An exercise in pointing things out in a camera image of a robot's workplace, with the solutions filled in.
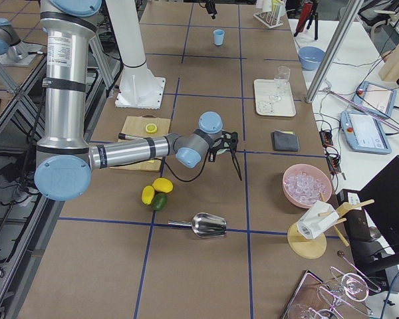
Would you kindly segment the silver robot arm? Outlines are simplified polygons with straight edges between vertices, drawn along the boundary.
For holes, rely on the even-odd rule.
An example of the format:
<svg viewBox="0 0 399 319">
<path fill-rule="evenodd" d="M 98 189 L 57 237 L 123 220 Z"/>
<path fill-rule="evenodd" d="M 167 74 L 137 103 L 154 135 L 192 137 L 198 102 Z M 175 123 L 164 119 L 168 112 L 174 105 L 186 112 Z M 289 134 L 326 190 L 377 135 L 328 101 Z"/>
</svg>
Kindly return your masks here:
<svg viewBox="0 0 399 319">
<path fill-rule="evenodd" d="M 213 161 L 220 151 L 235 153 L 237 134 L 226 132 L 216 112 L 205 112 L 190 136 L 120 136 L 113 144 L 90 146 L 84 139 L 88 46 L 96 36 L 100 1 L 42 1 L 41 23 L 48 34 L 45 133 L 37 142 L 35 185 L 47 198 L 68 201 L 88 188 L 94 169 L 123 166 L 168 155 L 188 168 Z M 165 79 L 146 64 L 133 1 L 106 6 L 122 64 L 119 107 L 157 109 Z"/>
<path fill-rule="evenodd" d="M 70 17 L 89 18 L 95 15 L 102 1 L 44 1 L 53 9 Z M 23 42 L 10 21 L 0 18 L 0 63 L 5 66 L 29 66 L 34 57 L 43 54 L 44 45 Z"/>
</svg>

